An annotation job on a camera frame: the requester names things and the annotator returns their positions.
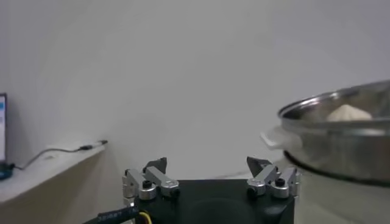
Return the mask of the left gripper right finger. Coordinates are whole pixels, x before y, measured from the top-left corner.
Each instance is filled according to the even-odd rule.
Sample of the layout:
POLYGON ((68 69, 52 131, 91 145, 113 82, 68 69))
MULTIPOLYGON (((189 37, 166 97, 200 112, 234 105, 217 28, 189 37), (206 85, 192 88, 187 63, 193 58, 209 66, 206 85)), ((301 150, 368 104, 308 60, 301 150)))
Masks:
POLYGON ((280 170, 266 159, 249 156, 247 165, 252 174, 252 178, 247 180, 247 196, 250 199, 256 200, 267 192, 278 199, 299 195, 300 173, 295 166, 280 170))

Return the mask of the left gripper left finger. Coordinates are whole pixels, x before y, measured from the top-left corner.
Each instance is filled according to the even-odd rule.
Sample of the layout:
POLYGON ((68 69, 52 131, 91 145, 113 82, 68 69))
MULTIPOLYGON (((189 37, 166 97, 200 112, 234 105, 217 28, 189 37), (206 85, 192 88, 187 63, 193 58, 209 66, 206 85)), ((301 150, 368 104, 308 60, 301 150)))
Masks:
POLYGON ((176 199, 180 184, 166 175, 166 157, 149 161, 141 171, 126 169, 122 176, 122 196, 125 206, 133 206, 135 200, 152 201, 158 196, 176 199))

